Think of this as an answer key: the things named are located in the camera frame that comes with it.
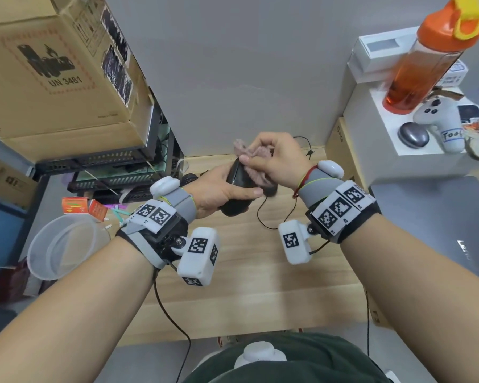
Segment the red dashed border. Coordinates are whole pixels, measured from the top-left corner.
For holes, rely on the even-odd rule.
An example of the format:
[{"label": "red dashed border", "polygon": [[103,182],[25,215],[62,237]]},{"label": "red dashed border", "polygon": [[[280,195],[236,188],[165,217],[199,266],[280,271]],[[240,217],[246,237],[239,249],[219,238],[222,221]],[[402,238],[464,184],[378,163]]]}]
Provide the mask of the red dashed border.
[{"label": "red dashed border", "polygon": [[[31,67],[27,67],[27,64],[25,62],[22,62],[19,57],[14,53],[13,50],[11,50],[7,46],[7,42],[12,42],[12,41],[17,41],[21,39],[31,39],[31,38],[42,38],[43,36],[48,36],[48,35],[56,35],[58,36],[60,42],[64,45],[66,51],[69,53],[71,56],[71,61],[75,61],[78,67],[83,71],[83,73],[89,78],[90,83],[92,83],[91,86],[88,87],[79,87],[75,89],[65,89],[65,90],[58,90],[58,91],[50,91],[48,88],[44,85],[41,80],[39,80],[39,76],[34,73]],[[47,93],[50,95],[58,95],[58,94],[64,94],[64,93],[69,93],[69,92],[77,92],[77,91],[84,91],[84,90],[93,90],[96,88],[96,82],[92,79],[92,76],[90,76],[90,73],[85,69],[85,67],[80,63],[78,58],[75,55],[75,52],[71,50],[71,47],[66,43],[66,41],[62,38],[60,33],[55,29],[55,28],[47,28],[45,30],[39,30],[39,31],[30,31],[30,32],[25,32],[23,34],[16,34],[16,35],[11,35],[11,36],[5,36],[0,38],[0,42],[2,45],[7,48],[7,50],[16,58],[16,60],[25,68],[26,71],[32,75],[35,80],[46,90]]]}]

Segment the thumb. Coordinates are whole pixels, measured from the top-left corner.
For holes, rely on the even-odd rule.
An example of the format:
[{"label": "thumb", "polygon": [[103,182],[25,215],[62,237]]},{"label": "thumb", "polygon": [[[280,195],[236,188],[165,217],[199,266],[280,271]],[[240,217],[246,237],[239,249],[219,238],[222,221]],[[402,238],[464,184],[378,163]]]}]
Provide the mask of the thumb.
[{"label": "thumb", "polygon": [[236,200],[254,200],[263,195],[262,188],[243,188],[232,184],[227,185],[227,197]]},{"label": "thumb", "polygon": [[243,165],[246,165],[249,168],[254,170],[260,170],[261,172],[267,173],[268,170],[268,159],[256,156],[256,157],[248,157],[247,155],[241,155],[239,157],[239,162]]}]

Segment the person's right hand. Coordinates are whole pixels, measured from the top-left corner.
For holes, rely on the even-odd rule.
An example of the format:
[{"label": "person's right hand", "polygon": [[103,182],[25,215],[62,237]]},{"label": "person's right hand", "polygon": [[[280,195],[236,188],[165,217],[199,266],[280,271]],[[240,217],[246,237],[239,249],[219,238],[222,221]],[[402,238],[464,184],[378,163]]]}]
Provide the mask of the person's right hand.
[{"label": "person's right hand", "polygon": [[272,158],[249,158],[242,155],[239,161],[252,169],[265,172],[277,184],[296,189],[307,171],[313,166],[301,152],[298,142],[289,133],[263,132],[259,133],[249,149],[255,151],[261,145],[275,148]]}]

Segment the orange small box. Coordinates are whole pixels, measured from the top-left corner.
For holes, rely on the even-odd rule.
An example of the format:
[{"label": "orange small box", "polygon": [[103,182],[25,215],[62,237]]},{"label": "orange small box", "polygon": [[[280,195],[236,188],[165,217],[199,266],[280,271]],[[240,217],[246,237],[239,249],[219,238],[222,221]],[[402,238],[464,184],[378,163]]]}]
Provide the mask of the orange small box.
[{"label": "orange small box", "polygon": [[102,222],[107,211],[108,208],[95,199],[89,201],[89,198],[83,197],[62,198],[62,212],[64,213],[87,213],[98,222]]}]

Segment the orange bottle lid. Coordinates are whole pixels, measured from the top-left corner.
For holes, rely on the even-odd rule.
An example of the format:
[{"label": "orange bottle lid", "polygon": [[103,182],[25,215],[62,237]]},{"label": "orange bottle lid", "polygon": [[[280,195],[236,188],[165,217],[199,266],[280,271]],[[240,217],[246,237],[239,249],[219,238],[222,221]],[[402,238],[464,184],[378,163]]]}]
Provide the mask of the orange bottle lid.
[{"label": "orange bottle lid", "polygon": [[450,0],[417,31],[419,42],[440,52],[461,52],[479,40],[479,0]]}]

